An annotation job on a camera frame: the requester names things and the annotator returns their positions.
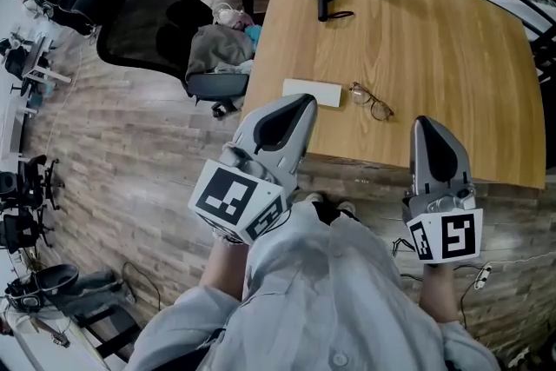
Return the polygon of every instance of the shirt button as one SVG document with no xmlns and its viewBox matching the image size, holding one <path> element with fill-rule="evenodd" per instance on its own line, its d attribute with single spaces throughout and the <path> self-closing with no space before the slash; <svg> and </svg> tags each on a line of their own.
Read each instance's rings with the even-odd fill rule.
<svg viewBox="0 0 556 371">
<path fill-rule="evenodd" d="M 332 362 L 336 367 L 345 367 L 348 364 L 348 358 L 344 354 L 334 354 Z"/>
</svg>

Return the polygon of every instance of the forearm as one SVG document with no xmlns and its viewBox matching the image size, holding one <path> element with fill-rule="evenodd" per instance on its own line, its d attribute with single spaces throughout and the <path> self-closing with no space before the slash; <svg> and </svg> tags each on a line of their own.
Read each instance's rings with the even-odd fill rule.
<svg viewBox="0 0 556 371">
<path fill-rule="evenodd" d="M 58 331 L 51 328 L 49 325 L 47 325 L 44 321 L 42 321 L 40 319 L 32 318 L 31 319 L 31 324 L 35 327 L 37 332 L 39 330 L 42 330 L 42 331 L 46 331 L 47 333 L 52 334 L 54 336 L 60 335 L 60 333 Z"/>
<path fill-rule="evenodd" d="M 438 323 L 458 321 L 452 265 L 425 266 L 419 306 Z"/>
<path fill-rule="evenodd" d="M 202 274 L 200 286 L 220 289 L 241 301 L 248 252 L 249 246 L 246 244 L 228 245 L 216 240 Z"/>
</svg>

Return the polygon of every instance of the white table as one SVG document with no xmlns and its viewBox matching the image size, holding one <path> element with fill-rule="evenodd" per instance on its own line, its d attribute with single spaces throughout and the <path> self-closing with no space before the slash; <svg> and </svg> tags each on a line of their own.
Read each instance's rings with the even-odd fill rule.
<svg viewBox="0 0 556 371">
<path fill-rule="evenodd" d="M 23 131 L 23 119 L 25 114 L 35 115 L 36 110 L 27 108 L 28 95 L 21 97 L 12 95 L 10 102 L 4 110 L 3 128 L 0 134 L 0 161 L 2 170 L 12 171 L 16 169 L 17 161 L 21 157 L 19 147 L 21 145 L 21 134 Z M 14 165 L 10 169 L 8 166 L 12 162 Z"/>
<path fill-rule="evenodd" d="M 49 82 L 51 78 L 63 83 L 71 83 L 71 79 L 69 77 L 38 66 L 39 59 L 45 51 L 48 51 L 51 44 L 52 40 L 46 37 L 40 37 L 35 44 L 33 44 L 30 53 L 27 56 L 27 60 L 25 61 L 25 65 L 23 66 L 23 77 L 27 77 L 28 79 L 32 79 L 38 83 L 52 84 L 52 82 Z M 43 73 L 43 77 L 32 75 L 31 73 L 34 71 Z"/>
</svg>

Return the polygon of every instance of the light gray shirt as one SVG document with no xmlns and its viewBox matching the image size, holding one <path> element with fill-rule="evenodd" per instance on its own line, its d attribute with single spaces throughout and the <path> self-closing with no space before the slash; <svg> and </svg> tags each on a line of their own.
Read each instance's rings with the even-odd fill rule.
<svg viewBox="0 0 556 371">
<path fill-rule="evenodd" d="M 128 371 L 151 371 L 225 328 L 198 369 L 462 371 L 499 367 L 458 323 L 436 323 L 402 291 L 384 242 L 310 202 L 249 252 L 243 302 L 192 288 L 142 331 Z"/>
</svg>

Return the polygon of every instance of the umbrella strap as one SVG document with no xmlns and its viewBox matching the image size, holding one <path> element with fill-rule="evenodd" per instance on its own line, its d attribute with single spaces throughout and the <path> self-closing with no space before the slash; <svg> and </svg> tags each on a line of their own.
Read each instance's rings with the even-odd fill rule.
<svg viewBox="0 0 556 371">
<path fill-rule="evenodd" d="M 342 19 L 343 17 L 355 16 L 353 11 L 337 11 L 335 13 L 329 14 L 329 19 Z"/>
</svg>

